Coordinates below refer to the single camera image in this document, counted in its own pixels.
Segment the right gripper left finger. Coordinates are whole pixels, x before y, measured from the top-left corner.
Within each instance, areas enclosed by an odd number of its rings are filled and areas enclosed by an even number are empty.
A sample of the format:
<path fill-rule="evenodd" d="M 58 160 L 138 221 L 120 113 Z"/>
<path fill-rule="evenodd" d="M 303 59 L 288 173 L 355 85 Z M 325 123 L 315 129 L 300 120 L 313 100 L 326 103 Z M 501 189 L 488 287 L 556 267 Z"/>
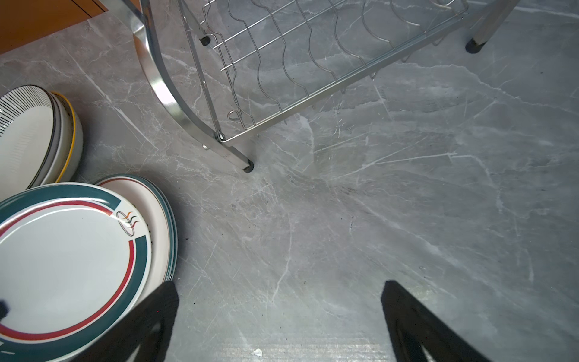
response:
<path fill-rule="evenodd" d="M 75 361 L 164 361 L 179 307 L 173 281 L 166 281 Z"/>

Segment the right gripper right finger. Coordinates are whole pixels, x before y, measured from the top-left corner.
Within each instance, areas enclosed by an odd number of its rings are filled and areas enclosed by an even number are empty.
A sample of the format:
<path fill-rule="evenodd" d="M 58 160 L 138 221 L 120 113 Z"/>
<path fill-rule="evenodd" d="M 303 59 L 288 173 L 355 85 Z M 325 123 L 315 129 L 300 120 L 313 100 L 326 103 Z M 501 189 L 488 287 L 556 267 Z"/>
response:
<path fill-rule="evenodd" d="M 397 361 L 489 362 L 397 281 L 385 282 L 381 305 Z"/>

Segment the green rimmed text plate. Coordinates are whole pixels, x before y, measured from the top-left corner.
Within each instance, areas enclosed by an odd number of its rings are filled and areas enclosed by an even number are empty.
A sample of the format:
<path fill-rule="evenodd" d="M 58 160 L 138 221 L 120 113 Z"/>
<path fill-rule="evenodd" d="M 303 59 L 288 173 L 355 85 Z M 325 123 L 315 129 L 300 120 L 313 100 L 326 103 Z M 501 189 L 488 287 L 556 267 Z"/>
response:
<path fill-rule="evenodd" d="M 151 263 L 146 222 L 116 192 L 58 183 L 5 199 L 1 359 L 74 358 L 137 304 Z"/>

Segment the yellow rimmed dotted plate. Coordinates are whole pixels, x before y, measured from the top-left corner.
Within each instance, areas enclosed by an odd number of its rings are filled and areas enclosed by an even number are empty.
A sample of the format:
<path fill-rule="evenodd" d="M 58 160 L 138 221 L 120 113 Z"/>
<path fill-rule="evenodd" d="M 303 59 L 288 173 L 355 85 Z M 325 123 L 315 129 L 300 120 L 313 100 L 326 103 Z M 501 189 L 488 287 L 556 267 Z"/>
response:
<path fill-rule="evenodd" d="M 83 128 L 80 122 L 80 117 L 77 115 L 71 102 L 58 92 L 53 91 L 52 94 L 63 104 L 63 107 L 69 115 L 69 123 L 72 125 L 72 135 L 70 137 L 67 159 L 56 179 L 56 183 L 69 182 L 77 172 L 81 161 L 84 147 Z"/>

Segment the white deep plate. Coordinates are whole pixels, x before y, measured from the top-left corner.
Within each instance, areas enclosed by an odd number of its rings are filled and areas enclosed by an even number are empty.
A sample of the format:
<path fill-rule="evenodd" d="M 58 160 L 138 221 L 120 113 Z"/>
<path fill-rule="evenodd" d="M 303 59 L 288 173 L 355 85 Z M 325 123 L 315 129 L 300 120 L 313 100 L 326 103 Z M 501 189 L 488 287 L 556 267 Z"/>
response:
<path fill-rule="evenodd" d="M 55 105 L 33 84 L 1 96 L 1 200 L 30 188 L 39 177 L 55 130 Z"/>

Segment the silver wire dish rack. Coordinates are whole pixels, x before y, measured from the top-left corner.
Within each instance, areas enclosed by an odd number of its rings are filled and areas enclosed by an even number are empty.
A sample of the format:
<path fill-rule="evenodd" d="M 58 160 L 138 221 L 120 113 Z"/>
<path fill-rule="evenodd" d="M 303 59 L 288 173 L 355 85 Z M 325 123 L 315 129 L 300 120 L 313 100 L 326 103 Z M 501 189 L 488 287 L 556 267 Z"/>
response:
<path fill-rule="evenodd" d="M 107 1 L 132 33 L 153 93 L 205 149 L 251 172 L 237 144 L 314 106 L 415 51 L 477 25 L 465 49 L 480 52 L 514 1 L 179 1 L 210 114 L 203 120 L 174 84 L 149 1 Z"/>

